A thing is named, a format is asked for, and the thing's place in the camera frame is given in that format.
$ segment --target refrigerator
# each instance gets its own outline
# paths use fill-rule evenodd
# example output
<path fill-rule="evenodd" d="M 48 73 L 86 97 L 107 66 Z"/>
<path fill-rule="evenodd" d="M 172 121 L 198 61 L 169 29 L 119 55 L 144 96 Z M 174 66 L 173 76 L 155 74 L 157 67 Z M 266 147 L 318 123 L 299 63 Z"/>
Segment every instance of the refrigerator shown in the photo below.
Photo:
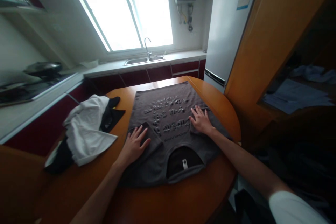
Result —
<path fill-rule="evenodd" d="M 204 81 L 224 93 L 254 0 L 213 0 Z"/>

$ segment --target window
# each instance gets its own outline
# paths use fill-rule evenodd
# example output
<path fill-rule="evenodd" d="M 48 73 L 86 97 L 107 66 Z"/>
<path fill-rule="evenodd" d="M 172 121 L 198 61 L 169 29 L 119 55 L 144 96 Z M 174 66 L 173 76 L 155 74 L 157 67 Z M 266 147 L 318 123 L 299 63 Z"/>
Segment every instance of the window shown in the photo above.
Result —
<path fill-rule="evenodd" d="M 168 0 L 80 0 L 107 51 L 173 44 Z"/>

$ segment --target white countertop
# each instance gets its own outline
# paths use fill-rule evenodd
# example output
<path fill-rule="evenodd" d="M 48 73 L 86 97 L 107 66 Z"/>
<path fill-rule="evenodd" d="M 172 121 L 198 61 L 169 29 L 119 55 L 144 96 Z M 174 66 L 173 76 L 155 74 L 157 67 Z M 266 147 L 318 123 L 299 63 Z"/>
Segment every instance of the white countertop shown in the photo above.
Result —
<path fill-rule="evenodd" d="M 0 108 L 0 144 L 4 144 L 21 129 L 35 120 L 44 113 L 48 108 L 53 106 L 57 101 L 62 99 L 68 90 L 81 82 L 84 77 L 94 78 L 98 76 L 107 76 L 114 73 L 131 72 L 140 69 L 165 66 L 170 64 L 178 64 L 188 61 L 204 60 L 207 54 L 202 50 L 178 52 L 164 55 L 165 60 L 145 62 L 134 65 L 123 66 L 126 59 L 108 62 L 98 65 L 95 68 L 87 69 L 85 67 L 77 67 L 64 73 L 78 72 L 61 85 L 52 88 L 48 93 L 37 100 L 16 104 Z"/>

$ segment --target range hood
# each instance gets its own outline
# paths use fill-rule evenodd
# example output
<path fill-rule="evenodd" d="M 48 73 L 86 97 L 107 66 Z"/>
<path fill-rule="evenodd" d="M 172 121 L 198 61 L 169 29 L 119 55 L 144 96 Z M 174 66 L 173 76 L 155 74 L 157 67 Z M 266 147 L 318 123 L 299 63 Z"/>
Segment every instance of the range hood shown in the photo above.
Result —
<path fill-rule="evenodd" d="M 30 0 L 0 0 L 0 12 L 45 12 Z"/>

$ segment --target round table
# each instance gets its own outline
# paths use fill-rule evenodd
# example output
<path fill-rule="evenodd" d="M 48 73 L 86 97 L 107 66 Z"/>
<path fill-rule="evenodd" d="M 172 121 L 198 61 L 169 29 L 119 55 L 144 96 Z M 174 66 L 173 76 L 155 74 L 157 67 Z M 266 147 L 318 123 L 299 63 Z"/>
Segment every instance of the round table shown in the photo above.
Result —
<path fill-rule="evenodd" d="M 184 81 L 189 81 L 234 141 L 240 141 L 240 125 L 231 103 L 215 87 L 200 79 L 183 76 L 113 90 L 107 96 L 120 96 L 116 109 L 126 110 L 111 131 L 119 136 L 118 139 L 91 163 L 82 167 L 73 165 L 52 178 L 36 205 L 36 214 L 42 217 L 41 224 L 69 223 L 98 187 L 123 147 L 136 91 Z M 237 171 L 221 154 L 204 170 L 176 184 L 117 188 L 104 223 L 205 223 L 227 200 L 236 175 Z"/>

